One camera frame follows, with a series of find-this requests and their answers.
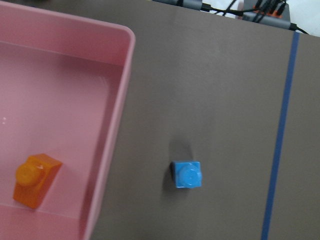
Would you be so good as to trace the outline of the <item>orange sloped block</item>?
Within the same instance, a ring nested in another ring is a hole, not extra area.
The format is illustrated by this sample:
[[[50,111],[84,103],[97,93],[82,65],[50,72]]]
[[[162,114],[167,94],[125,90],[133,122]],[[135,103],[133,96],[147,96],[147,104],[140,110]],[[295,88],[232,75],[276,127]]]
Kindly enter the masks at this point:
[[[47,154],[30,155],[15,172],[13,199],[31,209],[38,208],[63,163]]]

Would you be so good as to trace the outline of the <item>pink plastic box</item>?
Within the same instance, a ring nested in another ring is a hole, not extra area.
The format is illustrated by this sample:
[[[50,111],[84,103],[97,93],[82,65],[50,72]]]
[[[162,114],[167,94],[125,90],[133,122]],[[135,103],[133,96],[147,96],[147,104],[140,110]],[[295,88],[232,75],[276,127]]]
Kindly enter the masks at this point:
[[[0,3],[0,237],[88,240],[98,220],[130,80],[126,26]],[[13,199],[29,156],[62,162],[42,204]]]

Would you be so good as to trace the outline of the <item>small blue block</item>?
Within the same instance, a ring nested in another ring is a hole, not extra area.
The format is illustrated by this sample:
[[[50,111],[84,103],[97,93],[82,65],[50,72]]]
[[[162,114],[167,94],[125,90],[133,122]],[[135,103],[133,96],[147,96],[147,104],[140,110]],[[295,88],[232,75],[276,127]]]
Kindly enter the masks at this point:
[[[173,161],[171,174],[177,189],[193,189],[202,186],[202,171],[199,161]]]

